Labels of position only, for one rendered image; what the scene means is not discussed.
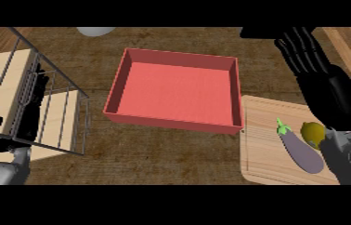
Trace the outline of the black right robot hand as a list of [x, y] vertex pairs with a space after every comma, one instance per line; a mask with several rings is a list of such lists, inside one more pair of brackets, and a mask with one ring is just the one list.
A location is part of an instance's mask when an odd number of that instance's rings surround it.
[[351, 131], [351, 77], [331, 63], [312, 32], [306, 27], [291, 27], [275, 45], [314, 116], [329, 129]]

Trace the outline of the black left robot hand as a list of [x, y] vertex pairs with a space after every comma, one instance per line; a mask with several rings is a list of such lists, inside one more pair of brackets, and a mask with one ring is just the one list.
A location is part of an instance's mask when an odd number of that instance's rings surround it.
[[[46, 71], [42, 69], [42, 64], [37, 64], [36, 72], [39, 73], [37, 82], [33, 90], [30, 104], [25, 107], [21, 125], [17, 137], [28, 141], [34, 141], [39, 131], [40, 107], [45, 97], [49, 77]], [[0, 139], [0, 152], [9, 152], [15, 148], [28, 147], [27, 143], [14, 141], [12, 139]]]

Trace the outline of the yellow lemon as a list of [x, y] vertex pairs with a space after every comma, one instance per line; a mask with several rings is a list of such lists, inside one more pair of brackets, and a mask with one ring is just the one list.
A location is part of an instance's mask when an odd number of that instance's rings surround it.
[[320, 148], [322, 141], [325, 140], [325, 126], [316, 122], [304, 122], [301, 135], [306, 143], [317, 150]]

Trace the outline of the pale wooden board edge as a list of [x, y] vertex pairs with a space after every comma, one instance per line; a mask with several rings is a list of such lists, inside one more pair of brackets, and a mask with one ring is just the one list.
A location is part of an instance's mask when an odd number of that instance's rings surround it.
[[348, 71], [351, 72], [351, 47], [348, 46], [348, 44], [341, 36], [341, 33], [335, 28], [323, 27], [322, 29], [329, 37], [334, 47], [338, 50], [345, 67], [347, 67]]

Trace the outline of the pale wooden cutting board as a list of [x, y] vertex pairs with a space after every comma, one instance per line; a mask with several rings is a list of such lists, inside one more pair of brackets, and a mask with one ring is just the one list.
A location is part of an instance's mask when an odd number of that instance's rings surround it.
[[298, 138], [304, 122], [319, 123], [306, 105], [242, 96], [241, 167], [244, 178], [267, 185], [338, 185], [328, 166], [319, 174], [295, 164], [278, 135], [278, 120], [291, 126]]

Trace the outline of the red cardboard box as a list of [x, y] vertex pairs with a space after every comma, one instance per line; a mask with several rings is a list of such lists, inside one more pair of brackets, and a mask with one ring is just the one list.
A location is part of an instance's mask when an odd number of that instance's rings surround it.
[[244, 129], [238, 59], [129, 48], [104, 114], [115, 123], [236, 134]]

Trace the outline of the purple eggplant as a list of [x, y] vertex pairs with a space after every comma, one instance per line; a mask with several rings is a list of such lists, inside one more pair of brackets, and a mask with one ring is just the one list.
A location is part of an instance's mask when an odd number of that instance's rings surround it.
[[323, 170], [323, 159], [317, 154], [320, 149], [314, 149], [304, 141], [303, 135], [298, 137], [289, 125], [278, 120], [278, 135], [282, 139], [285, 149], [300, 168], [310, 174], [317, 174]]

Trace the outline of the pale grey round object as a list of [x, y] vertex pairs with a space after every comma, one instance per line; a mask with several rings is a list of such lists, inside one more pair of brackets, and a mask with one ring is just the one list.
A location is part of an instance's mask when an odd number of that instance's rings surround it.
[[79, 27], [79, 32], [89, 37], [98, 37], [108, 33], [111, 33], [115, 28], [114, 27]]

